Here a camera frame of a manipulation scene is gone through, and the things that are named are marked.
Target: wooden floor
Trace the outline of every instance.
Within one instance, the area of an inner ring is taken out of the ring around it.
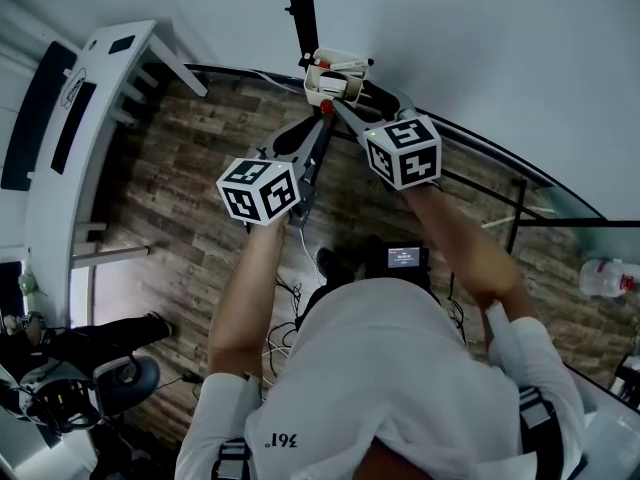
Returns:
[[[102,249],[149,245],[151,254],[98,268],[96,322],[149,310],[173,322],[176,336],[144,351],[160,363],[163,382],[186,371],[205,374],[209,321],[246,239],[244,229],[228,217],[216,180],[235,157],[245,156],[271,132],[311,113],[302,95],[263,81],[212,75],[209,89],[206,98],[197,99],[182,84],[172,83],[142,126],[119,131],[98,196],[98,212],[109,224]],[[443,159],[447,169],[515,199],[513,175],[505,168],[446,140]],[[442,185],[478,223],[513,214],[508,206],[458,182],[444,178]],[[332,139],[317,187],[318,200],[305,228],[311,255],[324,246],[350,251],[353,257],[371,234],[384,240],[420,236],[415,217],[398,196],[382,188],[355,143]],[[543,204],[533,193],[526,203]],[[504,244],[509,224],[489,231]],[[520,229],[513,256],[562,358],[608,384],[634,343],[636,299],[588,301],[581,296],[577,288],[581,258],[567,231]],[[448,308],[450,271],[437,251],[432,251],[431,266],[434,291]],[[291,286],[301,283],[303,309],[318,280],[297,231],[288,233],[280,275]],[[478,311],[458,285],[455,297],[465,310],[469,348],[482,358]],[[273,324],[292,318],[289,294],[278,288]],[[273,338],[280,343],[282,333]],[[268,355],[264,359],[266,393],[275,379]],[[279,371],[285,357],[276,351],[273,359]],[[196,405],[192,388],[182,382],[167,386],[127,413],[126,420],[176,448]]]

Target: red cap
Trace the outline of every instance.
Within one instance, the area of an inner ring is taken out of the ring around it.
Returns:
[[[331,103],[331,100],[322,100],[322,103],[320,103],[320,110],[322,110],[323,114],[332,115],[333,103]]]
[[[622,279],[620,280],[620,288],[628,292],[633,290],[633,277],[622,276]]]

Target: white wall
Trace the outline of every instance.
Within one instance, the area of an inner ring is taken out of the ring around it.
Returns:
[[[0,67],[0,167],[4,166],[17,112],[30,79]],[[27,193],[0,189],[0,262],[13,259],[13,249],[24,240]]]
[[[288,0],[17,0],[79,43],[173,22],[185,59],[301,76]],[[315,0],[320,42],[547,171],[611,218],[640,218],[640,0]],[[166,28],[164,36],[172,35]]]

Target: plastic bottle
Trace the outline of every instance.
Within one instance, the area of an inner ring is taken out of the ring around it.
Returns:
[[[619,297],[633,290],[635,265],[619,261],[589,260],[580,271],[580,291],[585,295]]]

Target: person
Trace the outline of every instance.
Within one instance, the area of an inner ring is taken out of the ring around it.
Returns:
[[[344,267],[322,261],[327,285],[263,404],[262,350],[285,221],[255,226],[211,324],[209,376],[176,479],[239,477],[216,468],[234,446],[243,449],[241,439],[251,453],[242,478],[536,478],[535,454],[523,454],[518,386],[495,366],[486,315],[496,301],[522,350],[521,377],[555,408],[569,477],[581,457],[584,409],[514,262],[437,188],[401,194],[480,309],[491,364],[470,356],[423,288],[350,282]]]

